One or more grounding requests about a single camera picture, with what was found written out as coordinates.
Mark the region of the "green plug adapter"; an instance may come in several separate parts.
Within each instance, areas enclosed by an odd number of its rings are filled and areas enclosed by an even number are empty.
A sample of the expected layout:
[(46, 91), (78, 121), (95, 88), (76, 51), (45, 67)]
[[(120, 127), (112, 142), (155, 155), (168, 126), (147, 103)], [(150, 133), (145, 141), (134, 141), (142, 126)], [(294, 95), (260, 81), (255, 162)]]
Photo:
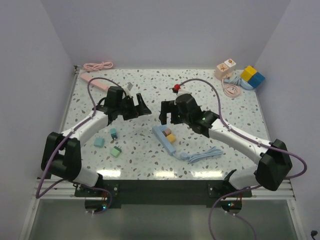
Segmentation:
[(114, 146), (111, 151), (110, 154), (114, 157), (114, 158), (118, 158), (120, 156), (120, 154), (122, 153), (122, 149), (119, 146)]

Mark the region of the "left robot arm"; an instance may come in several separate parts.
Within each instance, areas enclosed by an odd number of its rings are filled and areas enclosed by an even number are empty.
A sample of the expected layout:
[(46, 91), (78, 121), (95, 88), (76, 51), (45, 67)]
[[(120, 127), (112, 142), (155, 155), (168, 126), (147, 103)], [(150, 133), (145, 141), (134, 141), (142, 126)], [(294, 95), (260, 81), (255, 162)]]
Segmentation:
[(133, 97), (122, 87), (111, 86), (90, 114), (78, 125), (62, 133), (52, 132), (45, 143), (41, 162), (44, 174), (51, 174), (69, 182), (86, 186), (92, 196), (99, 196), (104, 190), (103, 177), (82, 165), (82, 146), (98, 131), (109, 126), (118, 116), (131, 120), (152, 112), (143, 97), (137, 93), (135, 105)]

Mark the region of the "blue power strip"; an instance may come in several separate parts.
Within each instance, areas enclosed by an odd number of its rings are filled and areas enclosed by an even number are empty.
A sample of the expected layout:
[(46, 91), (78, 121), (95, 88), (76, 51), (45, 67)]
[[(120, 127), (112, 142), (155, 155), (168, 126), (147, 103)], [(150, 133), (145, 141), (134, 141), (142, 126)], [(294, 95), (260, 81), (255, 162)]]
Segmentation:
[(167, 137), (163, 134), (163, 131), (165, 131), (167, 129), (168, 129), (167, 125), (155, 125), (152, 127), (152, 132), (155, 135), (155, 137), (158, 139), (160, 144), (167, 151), (167, 153), (170, 156), (173, 156), (176, 153), (176, 149), (170, 143), (170, 141), (167, 139)]

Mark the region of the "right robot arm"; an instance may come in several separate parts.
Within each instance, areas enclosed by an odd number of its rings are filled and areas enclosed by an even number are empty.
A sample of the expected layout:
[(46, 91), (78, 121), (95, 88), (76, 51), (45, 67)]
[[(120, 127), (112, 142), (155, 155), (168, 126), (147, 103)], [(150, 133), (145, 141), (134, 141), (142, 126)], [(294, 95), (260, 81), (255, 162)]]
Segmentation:
[(253, 167), (232, 170), (224, 178), (222, 189), (227, 196), (233, 197), (241, 189), (258, 185), (276, 191), (292, 169), (284, 142), (278, 139), (269, 142), (226, 123), (217, 113), (202, 110), (189, 93), (183, 93), (175, 100), (162, 101), (161, 124), (167, 123), (168, 114), (172, 124), (186, 124), (195, 133), (220, 141), (254, 162)]

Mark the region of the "light blue plug adapter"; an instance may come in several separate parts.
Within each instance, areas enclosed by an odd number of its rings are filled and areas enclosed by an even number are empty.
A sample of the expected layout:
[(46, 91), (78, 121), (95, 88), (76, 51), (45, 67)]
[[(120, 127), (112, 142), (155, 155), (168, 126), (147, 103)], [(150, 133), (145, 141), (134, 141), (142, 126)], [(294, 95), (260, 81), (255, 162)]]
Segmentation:
[(97, 148), (103, 148), (105, 145), (105, 139), (103, 137), (96, 137), (93, 145)]

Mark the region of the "pink power strip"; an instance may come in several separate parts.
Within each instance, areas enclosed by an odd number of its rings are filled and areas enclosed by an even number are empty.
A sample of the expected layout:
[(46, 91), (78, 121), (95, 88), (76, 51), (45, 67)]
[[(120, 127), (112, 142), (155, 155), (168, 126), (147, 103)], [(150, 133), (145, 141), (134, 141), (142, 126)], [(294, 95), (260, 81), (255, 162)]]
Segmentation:
[[(82, 73), (80, 74), (80, 78), (84, 81), (86, 81), (87, 83), (93, 78), (92, 76), (86, 74), (86, 73)], [(109, 86), (105, 83), (100, 82), (99, 80), (94, 80), (90, 83), (91, 86), (94, 86), (95, 88), (102, 90), (104, 92), (107, 92), (109, 89)]]

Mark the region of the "teal plug adapter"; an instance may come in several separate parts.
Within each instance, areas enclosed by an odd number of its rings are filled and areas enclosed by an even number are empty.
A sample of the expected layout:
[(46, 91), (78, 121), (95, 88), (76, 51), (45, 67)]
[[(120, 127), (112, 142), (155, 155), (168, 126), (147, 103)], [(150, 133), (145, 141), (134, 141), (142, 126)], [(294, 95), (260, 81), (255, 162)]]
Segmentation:
[(113, 140), (116, 140), (118, 138), (117, 130), (115, 128), (111, 128), (110, 135)]

